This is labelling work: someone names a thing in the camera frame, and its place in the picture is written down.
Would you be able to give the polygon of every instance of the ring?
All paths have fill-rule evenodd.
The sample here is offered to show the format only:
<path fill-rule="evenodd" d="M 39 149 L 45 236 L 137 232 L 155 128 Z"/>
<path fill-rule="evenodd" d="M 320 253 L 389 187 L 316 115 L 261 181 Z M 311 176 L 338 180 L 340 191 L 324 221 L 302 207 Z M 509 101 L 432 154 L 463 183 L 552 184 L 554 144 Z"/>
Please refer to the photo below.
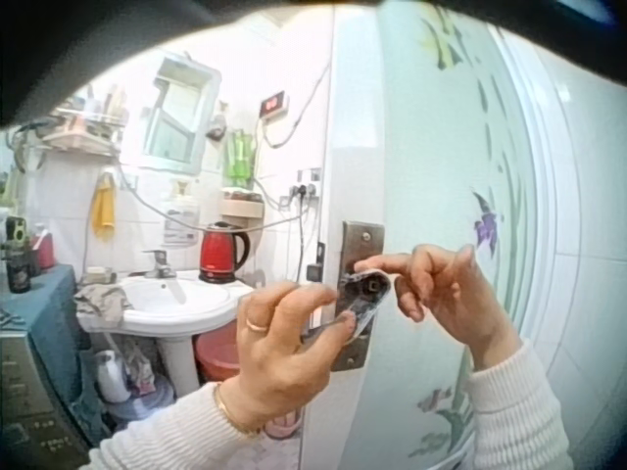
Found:
<path fill-rule="evenodd" d="M 256 325 L 255 323 L 251 322 L 251 320 L 249 320 L 248 318 L 246 318 L 246 326 L 251 331 L 254 331 L 255 333 L 267 333 L 267 330 L 269 329 L 267 326 Z"/>

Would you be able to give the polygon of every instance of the yellow towel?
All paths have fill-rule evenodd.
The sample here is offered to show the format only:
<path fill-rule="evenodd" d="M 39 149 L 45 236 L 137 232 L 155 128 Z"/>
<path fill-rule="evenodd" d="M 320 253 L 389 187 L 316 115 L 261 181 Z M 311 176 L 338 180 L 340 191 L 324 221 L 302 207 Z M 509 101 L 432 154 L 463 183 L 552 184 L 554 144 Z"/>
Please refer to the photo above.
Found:
<path fill-rule="evenodd" d="M 115 189 L 116 185 L 111 174 L 103 173 L 91 206 L 91 227 L 96 237 L 103 241 L 111 240 L 115 231 Z"/>

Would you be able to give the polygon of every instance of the sink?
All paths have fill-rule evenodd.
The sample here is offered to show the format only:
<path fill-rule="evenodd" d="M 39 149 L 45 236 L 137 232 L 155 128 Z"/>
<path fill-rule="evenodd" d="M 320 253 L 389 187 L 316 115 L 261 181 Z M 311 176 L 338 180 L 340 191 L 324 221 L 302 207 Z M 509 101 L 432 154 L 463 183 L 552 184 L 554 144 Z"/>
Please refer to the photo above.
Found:
<path fill-rule="evenodd" d="M 242 282 L 208 284 L 198 271 L 178 272 L 176 278 L 127 277 L 119 283 L 132 309 L 120 324 L 96 315 L 77 313 L 88 333 L 117 333 L 157 339 L 169 378 L 179 397 L 199 388 L 192 336 L 218 329 L 237 315 L 239 299 L 253 292 Z"/>

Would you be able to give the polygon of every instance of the white door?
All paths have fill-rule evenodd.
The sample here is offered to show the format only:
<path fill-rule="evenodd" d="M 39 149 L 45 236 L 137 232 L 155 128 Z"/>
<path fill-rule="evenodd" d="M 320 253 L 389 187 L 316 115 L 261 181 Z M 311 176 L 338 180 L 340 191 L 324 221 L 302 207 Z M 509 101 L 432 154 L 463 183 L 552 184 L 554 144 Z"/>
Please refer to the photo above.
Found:
<path fill-rule="evenodd" d="M 337 281 L 343 220 L 383 224 L 389 253 L 472 243 L 520 327 L 536 252 L 534 166 L 486 25 L 414 2 L 338 8 L 328 125 L 324 282 Z M 301 468 L 445 461 L 472 432 L 469 368 L 464 347 L 432 318 L 415 325 L 389 298 L 365 367 L 335 373 L 308 407 Z"/>

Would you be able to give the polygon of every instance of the woman's left hand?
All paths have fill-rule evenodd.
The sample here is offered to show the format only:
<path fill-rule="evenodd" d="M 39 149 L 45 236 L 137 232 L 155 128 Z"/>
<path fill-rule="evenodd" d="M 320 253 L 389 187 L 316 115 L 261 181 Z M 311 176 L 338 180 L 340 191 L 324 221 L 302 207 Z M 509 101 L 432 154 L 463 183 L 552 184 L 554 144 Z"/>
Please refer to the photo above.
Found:
<path fill-rule="evenodd" d="M 355 316 L 326 328 L 311 345 L 301 343 L 303 325 L 337 292 L 321 284 L 281 282 L 244 299 L 237 316 L 240 374 L 219 389 L 239 424 L 257 429 L 310 402 L 329 383 L 331 365 L 355 329 Z"/>

